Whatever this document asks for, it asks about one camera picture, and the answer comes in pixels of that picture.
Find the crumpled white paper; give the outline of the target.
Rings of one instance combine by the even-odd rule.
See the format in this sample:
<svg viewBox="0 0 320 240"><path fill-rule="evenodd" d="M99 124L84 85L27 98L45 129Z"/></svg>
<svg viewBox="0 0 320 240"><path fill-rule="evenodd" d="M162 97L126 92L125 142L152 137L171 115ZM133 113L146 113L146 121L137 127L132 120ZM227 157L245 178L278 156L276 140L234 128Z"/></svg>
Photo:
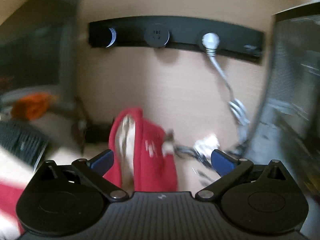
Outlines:
<svg viewBox="0 0 320 240"><path fill-rule="evenodd" d="M204 155L206 158L210 158L213 150L220 148L220 143L217 136L212 133L203 139L197 140L193 148L199 154Z"/></svg>

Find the red hooded sweater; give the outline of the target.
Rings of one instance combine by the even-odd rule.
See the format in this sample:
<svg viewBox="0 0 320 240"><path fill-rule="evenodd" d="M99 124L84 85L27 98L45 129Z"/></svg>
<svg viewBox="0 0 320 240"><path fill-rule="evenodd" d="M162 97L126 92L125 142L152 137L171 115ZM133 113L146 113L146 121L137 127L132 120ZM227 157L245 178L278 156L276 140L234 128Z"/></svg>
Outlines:
<svg viewBox="0 0 320 240"><path fill-rule="evenodd" d="M1 216L19 239L177 239L178 179L165 132L141 109L121 112L103 178L129 194L109 202L69 165L45 161L25 188L1 183Z"/></svg>

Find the black desk socket strip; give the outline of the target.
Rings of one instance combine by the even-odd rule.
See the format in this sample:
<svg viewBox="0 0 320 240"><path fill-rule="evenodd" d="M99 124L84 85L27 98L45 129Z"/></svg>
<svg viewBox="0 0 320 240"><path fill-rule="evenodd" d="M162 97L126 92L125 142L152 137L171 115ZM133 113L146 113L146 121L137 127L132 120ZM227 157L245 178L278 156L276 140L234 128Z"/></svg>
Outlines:
<svg viewBox="0 0 320 240"><path fill-rule="evenodd" d="M227 22L182 16L135 16L88 24L88 44L93 48L150 47L205 51L202 37L215 33L217 54L259 64L264 33Z"/></svg>

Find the orange object behind monitor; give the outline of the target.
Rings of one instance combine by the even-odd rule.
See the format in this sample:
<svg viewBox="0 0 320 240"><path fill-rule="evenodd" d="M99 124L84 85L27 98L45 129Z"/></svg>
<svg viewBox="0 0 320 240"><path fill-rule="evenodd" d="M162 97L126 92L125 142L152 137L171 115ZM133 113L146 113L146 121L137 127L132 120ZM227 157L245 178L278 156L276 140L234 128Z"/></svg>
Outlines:
<svg viewBox="0 0 320 240"><path fill-rule="evenodd" d="M10 111L11 118L22 121L39 119L57 100L58 96L45 92L24 96L13 103Z"/></svg>

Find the black keyboard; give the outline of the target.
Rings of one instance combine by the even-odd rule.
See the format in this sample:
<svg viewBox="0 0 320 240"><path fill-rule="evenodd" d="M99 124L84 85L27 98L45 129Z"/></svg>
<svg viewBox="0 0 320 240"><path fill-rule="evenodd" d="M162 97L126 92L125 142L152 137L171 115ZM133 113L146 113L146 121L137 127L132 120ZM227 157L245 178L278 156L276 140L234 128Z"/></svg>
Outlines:
<svg viewBox="0 0 320 240"><path fill-rule="evenodd" d="M20 121L1 121L1 146L36 170L50 140L35 127Z"/></svg>

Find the large black monitor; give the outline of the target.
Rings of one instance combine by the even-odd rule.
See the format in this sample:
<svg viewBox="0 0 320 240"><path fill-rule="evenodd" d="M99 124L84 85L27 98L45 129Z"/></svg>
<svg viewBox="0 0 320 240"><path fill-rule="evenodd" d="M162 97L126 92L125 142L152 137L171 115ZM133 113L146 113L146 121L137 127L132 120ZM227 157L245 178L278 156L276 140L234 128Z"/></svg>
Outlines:
<svg viewBox="0 0 320 240"><path fill-rule="evenodd" d="M75 108L75 31L78 0L28 0L1 25L1 104L33 93Z"/></svg>

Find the black computer case glass panel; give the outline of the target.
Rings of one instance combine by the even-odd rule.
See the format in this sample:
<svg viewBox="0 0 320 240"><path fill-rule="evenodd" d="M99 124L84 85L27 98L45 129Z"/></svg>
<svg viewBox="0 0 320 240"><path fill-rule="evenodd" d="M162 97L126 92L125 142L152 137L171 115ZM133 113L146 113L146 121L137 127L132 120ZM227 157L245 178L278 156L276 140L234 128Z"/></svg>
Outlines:
<svg viewBox="0 0 320 240"><path fill-rule="evenodd" d="M246 156L281 160L297 183L319 196L319 2L274 16L263 100Z"/></svg>

